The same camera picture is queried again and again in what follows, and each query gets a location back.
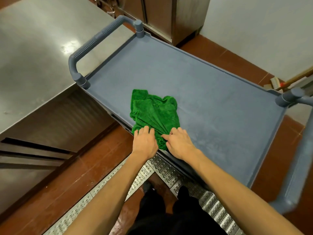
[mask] black pants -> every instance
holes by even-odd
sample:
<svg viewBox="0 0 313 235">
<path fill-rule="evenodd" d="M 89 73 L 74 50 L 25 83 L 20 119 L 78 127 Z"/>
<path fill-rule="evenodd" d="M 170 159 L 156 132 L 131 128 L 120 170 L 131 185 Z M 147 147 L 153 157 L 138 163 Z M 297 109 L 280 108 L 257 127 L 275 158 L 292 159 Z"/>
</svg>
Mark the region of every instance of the black pants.
<svg viewBox="0 0 313 235">
<path fill-rule="evenodd" d="M 189 196 L 188 189 L 185 186 L 179 189 L 177 198 L 178 200 L 173 205 L 173 214 L 190 210 L 202 210 L 199 201 Z M 165 214 L 165 203 L 162 196 L 156 190 L 150 189 L 140 201 L 139 212 L 135 221 L 157 214 Z"/>
</svg>

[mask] microfiber cloth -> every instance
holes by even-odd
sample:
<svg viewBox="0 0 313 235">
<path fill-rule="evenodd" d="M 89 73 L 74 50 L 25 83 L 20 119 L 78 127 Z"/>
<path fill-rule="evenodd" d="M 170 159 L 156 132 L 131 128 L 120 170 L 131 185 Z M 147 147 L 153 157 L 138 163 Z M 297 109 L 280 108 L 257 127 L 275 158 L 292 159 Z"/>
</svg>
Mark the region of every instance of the microfiber cloth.
<svg viewBox="0 0 313 235">
<path fill-rule="evenodd" d="M 148 94 L 147 90 L 134 89 L 131 95 L 130 117 L 135 121 L 132 133 L 148 125 L 154 128 L 159 149 L 166 150 L 166 140 L 161 135 L 169 134 L 173 127 L 178 128 L 177 102 L 174 97 L 163 99 Z"/>
</svg>

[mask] right hand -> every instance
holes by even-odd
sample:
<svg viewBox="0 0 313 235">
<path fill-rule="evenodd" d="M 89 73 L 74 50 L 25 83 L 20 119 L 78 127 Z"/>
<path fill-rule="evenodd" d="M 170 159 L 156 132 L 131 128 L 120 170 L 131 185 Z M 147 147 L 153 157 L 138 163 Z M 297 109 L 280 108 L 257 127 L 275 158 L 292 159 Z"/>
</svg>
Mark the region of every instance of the right hand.
<svg viewBox="0 0 313 235">
<path fill-rule="evenodd" d="M 186 155 L 196 150 L 187 131 L 181 127 L 172 128 L 169 135 L 162 134 L 161 137 L 167 140 L 166 146 L 168 150 L 178 159 L 184 160 Z"/>
</svg>

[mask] finger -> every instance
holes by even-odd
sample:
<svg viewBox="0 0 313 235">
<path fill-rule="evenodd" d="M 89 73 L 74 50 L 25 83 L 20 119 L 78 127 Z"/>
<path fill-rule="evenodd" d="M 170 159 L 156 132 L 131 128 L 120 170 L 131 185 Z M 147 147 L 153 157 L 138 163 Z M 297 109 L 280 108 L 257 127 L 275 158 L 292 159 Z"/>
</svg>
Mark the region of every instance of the finger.
<svg viewBox="0 0 313 235">
<path fill-rule="evenodd" d="M 164 138 L 166 141 L 170 139 L 170 136 L 168 134 L 162 134 L 161 137 Z"/>
<path fill-rule="evenodd" d="M 172 128 L 170 134 L 176 134 L 177 133 L 177 129 L 176 128 Z"/>
<path fill-rule="evenodd" d="M 143 134 L 143 128 L 139 129 L 138 135 L 141 135 L 141 134 Z"/>
<path fill-rule="evenodd" d="M 166 142 L 166 146 L 167 146 L 168 150 L 170 150 L 170 151 L 172 150 L 171 144 L 168 141 Z"/>
<path fill-rule="evenodd" d="M 153 134 L 154 135 L 154 129 L 151 128 L 149 134 Z"/>
<path fill-rule="evenodd" d="M 149 126 L 145 126 L 144 128 L 143 128 L 143 132 L 144 133 L 149 133 Z"/>
</svg>

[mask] brown tile floor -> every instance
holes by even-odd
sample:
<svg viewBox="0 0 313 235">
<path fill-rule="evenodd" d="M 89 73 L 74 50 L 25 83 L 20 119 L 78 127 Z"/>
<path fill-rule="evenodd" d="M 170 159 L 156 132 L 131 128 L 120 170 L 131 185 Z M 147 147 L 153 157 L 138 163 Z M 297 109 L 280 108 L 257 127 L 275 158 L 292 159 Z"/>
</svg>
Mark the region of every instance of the brown tile floor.
<svg viewBox="0 0 313 235">
<path fill-rule="evenodd" d="M 0 9 L 15 1 L 18 0 L 0 0 Z M 187 42 L 181 49 L 261 86 L 268 84 L 272 77 L 270 73 L 201 35 Z M 284 117 L 252 186 L 252 190 L 264 200 L 275 199 L 297 143 L 302 138 L 303 128 L 288 116 Z M 116 128 L 3 222 L 0 225 L 0 234 L 42 234 L 115 168 L 131 152 L 131 146 L 132 136 L 122 127 Z M 165 199 L 167 212 L 171 212 L 175 202 L 173 194 L 156 174 L 151 176 L 150 181 Z M 311 234 L 313 230 L 310 221 L 313 217 L 312 188 L 313 170 L 299 206 L 286 215 L 304 234 Z M 142 196 L 142 190 L 138 190 L 128 199 L 111 234 L 126 233 L 137 215 Z"/>
</svg>

